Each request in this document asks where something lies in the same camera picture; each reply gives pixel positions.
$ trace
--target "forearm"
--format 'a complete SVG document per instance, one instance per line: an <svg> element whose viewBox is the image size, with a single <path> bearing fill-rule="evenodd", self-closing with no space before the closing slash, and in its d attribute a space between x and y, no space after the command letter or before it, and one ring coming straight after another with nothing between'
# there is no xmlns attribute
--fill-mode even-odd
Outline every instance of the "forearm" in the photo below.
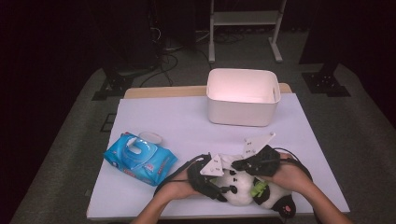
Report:
<svg viewBox="0 0 396 224"><path fill-rule="evenodd" d="M302 194L309 203L311 203L318 218L323 224L353 223L315 184L309 185Z"/></svg>
<svg viewBox="0 0 396 224"><path fill-rule="evenodd" d="M143 211L135 218L131 224L154 224L163 212L163 209L170 203L169 199L165 199L162 195L156 195Z"/></svg>

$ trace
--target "human hand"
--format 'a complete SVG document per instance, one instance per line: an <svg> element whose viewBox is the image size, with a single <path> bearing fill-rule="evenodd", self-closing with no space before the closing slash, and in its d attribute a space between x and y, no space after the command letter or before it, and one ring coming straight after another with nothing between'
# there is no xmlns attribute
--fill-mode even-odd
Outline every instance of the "human hand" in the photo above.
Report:
<svg viewBox="0 0 396 224"><path fill-rule="evenodd" d="M293 157L288 153L280 153L280 158L293 159ZM311 179L297 165L286 161L282 161L280 163L279 168L272 177L260 176L260 178L271 181L284 189L289 189L299 193L304 192L309 185L313 184Z"/></svg>
<svg viewBox="0 0 396 224"><path fill-rule="evenodd" d="M200 194L195 191L188 181L187 169L180 172L172 180L165 184L158 193L165 194L169 201L184 199L191 195Z"/></svg>

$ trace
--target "blue wet wipes package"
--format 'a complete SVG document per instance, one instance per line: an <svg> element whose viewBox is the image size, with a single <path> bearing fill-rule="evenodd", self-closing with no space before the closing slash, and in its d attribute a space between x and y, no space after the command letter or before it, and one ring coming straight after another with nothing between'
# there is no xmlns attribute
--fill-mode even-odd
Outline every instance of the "blue wet wipes package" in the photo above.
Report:
<svg viewBox="0 0 396 224"><path fill-rule="evenodd" d="M177 161L169 149L131 133L123 133L104 153L104 157L120 171L151 186L158 186Z"/></svg>

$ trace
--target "white shelf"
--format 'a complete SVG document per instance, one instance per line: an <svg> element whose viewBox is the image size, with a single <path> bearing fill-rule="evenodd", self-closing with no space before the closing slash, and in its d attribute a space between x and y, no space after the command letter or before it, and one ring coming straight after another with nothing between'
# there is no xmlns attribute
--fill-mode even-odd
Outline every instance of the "white shelf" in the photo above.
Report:
<svg viewBox="0 0 396 224"><path fill-rule="evenodd" d="M215 12L214 25L274 25L278 11Z"/></svg>

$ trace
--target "white paper sheet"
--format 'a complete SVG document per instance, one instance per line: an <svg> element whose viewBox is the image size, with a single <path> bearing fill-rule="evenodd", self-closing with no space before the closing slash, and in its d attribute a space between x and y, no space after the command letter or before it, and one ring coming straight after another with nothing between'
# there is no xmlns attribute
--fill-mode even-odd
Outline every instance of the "white paper sheet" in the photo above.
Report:
<svg viewBox="0 0 396 224"><path fill-rule="evenodd" d="M108 146L125 132L153 132L160 135L163 138L162 145L179 158L171 173L200 154L241 154L246 137L275 132L276 137L269 145L292 151L335 205L342 212L349 212L347 202L293 93L282 94L273 120L266 127L213 124L206 116L204 96L123 99L120 100ZM92 193L87 218L136 217L152 198L154 190L155 187L120 172L104 161ZM304 197L298 193L292 196L298 214L312 214L312 207ZM239 207L204 196L194 196L169 203L162 217L275 215L276 212L265 210L255 203Z"/></svg>

